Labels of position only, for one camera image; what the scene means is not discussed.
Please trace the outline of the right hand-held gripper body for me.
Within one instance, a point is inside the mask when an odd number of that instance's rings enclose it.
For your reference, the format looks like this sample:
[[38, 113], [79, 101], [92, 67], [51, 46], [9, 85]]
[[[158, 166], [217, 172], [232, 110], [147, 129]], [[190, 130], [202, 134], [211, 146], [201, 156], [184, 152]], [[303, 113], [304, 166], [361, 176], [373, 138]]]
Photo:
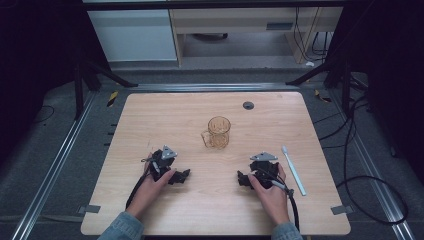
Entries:
[[251, 156], [250, 160], [252, 161], [250, 164], [252, 174], [265, 189], [271, 188], [273, 186], [272, 181], [276, 181], [279, 174], [278, 158], [267, 152], [262, 152]]

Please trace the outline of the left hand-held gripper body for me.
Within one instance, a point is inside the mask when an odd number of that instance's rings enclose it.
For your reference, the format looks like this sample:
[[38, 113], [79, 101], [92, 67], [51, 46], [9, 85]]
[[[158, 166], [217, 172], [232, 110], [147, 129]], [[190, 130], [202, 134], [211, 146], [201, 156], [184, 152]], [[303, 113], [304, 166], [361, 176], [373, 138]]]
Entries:
[[147, 159], [150, 174], [155, 181], [159, 180], [171, 169], [171, 165], [176, 157], [177, 153], [169, 146], [164, 145], [162, 149], [158, 149]]

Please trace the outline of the pale blue toothbrush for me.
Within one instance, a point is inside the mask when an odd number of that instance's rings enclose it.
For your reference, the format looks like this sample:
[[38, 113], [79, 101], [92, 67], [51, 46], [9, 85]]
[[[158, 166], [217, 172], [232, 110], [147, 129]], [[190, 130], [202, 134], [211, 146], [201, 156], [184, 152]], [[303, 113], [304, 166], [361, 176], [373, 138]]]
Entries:
[[306, 196], [307, 195], [307, 192], [306, 192], [306, 190], [305, 190], [305, 188], [304, 188], [304, 186], [302, 184], [302, 181], [301, 181], [301, 179], [300, 179], [300, 177], [299, 177], [299, 175], [297, 173], [297, 170], [296, 170], [293, 162], [291, 161], [291, 158], [290, 158], [290, 156], [288, 154], [288, 150], [287, 150], [286, 146], [283, 145], [281, 149], [282, 149], [282, 152], [283, 152], [283, 154], [284, 154], [284, 156], [285, 156], [285, 158], [286, 158], [286, 160], [288, 162], [289, 169], [292, 172], [292, 175], [293, 175], [293, 177], [295, 179], [295, 182], [296, 182], [296, 184], [298, 186], [298, 189], [299, 189], [301, 195], [302, 196]]

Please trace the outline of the person's left hand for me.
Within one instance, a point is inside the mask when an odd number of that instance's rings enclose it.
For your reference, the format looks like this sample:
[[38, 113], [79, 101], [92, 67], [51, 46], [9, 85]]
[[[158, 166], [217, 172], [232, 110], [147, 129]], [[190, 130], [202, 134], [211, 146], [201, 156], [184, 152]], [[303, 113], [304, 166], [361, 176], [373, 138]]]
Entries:
[[157, 181], [151, 175], [147, 176], [136, 190], [131, 203], [125, 211], [141, 221], [145, 212], [156, 201], [174, 174], [175, 170], [171, 169]]

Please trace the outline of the person's right hand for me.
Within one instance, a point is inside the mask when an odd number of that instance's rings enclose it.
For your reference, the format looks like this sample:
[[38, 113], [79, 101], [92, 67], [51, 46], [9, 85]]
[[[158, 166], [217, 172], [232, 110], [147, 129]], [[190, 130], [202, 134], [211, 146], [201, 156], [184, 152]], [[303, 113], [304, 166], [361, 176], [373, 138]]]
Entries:
[[275, 225], [290, 221], [287, 206], [287, 194], [277, 186], [265, 189], [257, 178], [249, 174], [248, 179], [256, 192], [262, 207]]

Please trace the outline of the yellow black tape strip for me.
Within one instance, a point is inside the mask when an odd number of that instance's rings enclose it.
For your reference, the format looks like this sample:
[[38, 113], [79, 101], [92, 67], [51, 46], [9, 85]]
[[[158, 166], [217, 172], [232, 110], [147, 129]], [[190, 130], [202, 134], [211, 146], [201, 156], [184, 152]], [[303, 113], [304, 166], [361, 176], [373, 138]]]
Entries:
[[320, 94], [320, 91], [319, 91], [319, 90], [317, 90], [317, 89], [314, 89], [314, 96], [315, 96], [317, 99], [319, 99], [319, 100], [321, 100], [321, 101], [323, 101], [323, 102], [326, 102], [326, 103], [331, 103], [331, 102], [332, 102], [331, 98], [329, 98], [329, 97], [323, 97], [323, 96]]
[[107, 107], [111, 107], [111, 106], [113, 106], [113, 104], [114, 104], [114, 102], [115, 102], [115, 100], [116, 100], [116, 98], [117, 98], [117, 96], [118, 96], [118, 91], [113, 91], [112, 93], [111, 93], [111, 95], [110, 95], [110, 97], [109, 97], [109, 100], [108, 100], [108, 102], [107, 102]]

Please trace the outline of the grey tape piece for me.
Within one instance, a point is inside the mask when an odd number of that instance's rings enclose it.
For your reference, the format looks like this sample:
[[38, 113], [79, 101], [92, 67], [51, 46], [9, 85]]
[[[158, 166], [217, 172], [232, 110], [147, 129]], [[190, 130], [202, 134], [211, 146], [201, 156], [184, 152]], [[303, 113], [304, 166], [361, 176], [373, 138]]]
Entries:
[[100, 211], [100, 206], [98, 205], [82, 205], [78, 208], [79, 214], [85, 214], [85, 213], [98, 213]]
[[344, 206], [344, 205], [340, 205], [340, 206], [335, 206], [331, 208], [331, 211], [334, 215], [339, 215], [339, 214], [350, 214], [354, 212], [354, 209], [350, 206]]

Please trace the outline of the black metal stand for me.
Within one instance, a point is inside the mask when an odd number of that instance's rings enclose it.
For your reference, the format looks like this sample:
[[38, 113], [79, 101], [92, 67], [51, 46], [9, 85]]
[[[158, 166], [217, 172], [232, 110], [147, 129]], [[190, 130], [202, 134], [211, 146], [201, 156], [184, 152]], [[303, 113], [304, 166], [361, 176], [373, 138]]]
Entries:
[[327, 73], [327, 77], [324, 81], [324, 85], [327, 88], [334, 88], [339, 82], [342, 83], [342, 110], [347, 116], [351, 116], [352, 110], [350, 106], [350, 87], [352, 71], [351, 64], [348, 60], [337, 60], [336, 58], [326, 60], [323, 64], [312, 69], [299, 78], [287, 82], [287, 85], [298, 86], [322, 72]]
[[114, 74], [111, 70], [101, 67], [90, 60], [84, 60], [76, 64], [74, 68], [74, 83], [75, 83], [75, 102], [76, 113], [75, 119], [82, 116], [84, 110], [84, 96], [83, 84], [86, 84], [90, 91], [97, 91], [100, 89], [101, 83], [97, 75], [101, 74], [118, 83], [125, 88], [137, 87], [137, 84], [131, 83], [118, 75]]

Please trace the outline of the white cabinet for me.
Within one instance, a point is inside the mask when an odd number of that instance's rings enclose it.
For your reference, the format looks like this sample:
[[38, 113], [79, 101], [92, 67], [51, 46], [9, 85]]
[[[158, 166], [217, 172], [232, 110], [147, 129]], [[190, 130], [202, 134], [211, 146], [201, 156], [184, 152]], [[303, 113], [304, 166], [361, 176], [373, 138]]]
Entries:
[[167, 10], [89, 11], [109, 62], [176, 60]]

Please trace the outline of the aluminium floor rail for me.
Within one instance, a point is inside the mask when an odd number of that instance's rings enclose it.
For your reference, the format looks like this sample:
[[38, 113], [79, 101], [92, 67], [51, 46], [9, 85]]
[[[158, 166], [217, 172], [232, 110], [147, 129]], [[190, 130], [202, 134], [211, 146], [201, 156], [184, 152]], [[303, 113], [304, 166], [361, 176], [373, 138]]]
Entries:
[[139, 84], [131, 87], [137, 92], [252, 92], [252, 91], [296, 91], [297, 86], [285, 83], [182, 83], [182, 84]]
[[86, 119], [91, 111], [93, 102], [98, 93], [89, 91], [87, 99], [83, 104], [81, 115], [73, 121], [70, 130], [68, 131], [65, 140], [63, 141], [59, 151], [57, 152], [48, 172], [46, 173], [36, 195], [31, 204], [25, 211], [25, 214], [20, 218], [20, 221], [14, 230], [11, 240], [27, 240], [35, 223], [37, 222], [41, 211], [43, 210], [46, 201], [64, 167], [68, 155], [71, 152], [73, 145], [79, 136], [79, 133], [86, 122]]
[[362, 91], [352, 93], [354, 118], [342, 110], [341, 91], [330, 89], [324, 116], [314, 120], [320, 143], [342, 203], [354, 212], [349, 239], [420, 240], [416, 228], [420, 207], [412, 196], [419, 191], [409, 166], [391, 154], [391, 147]]

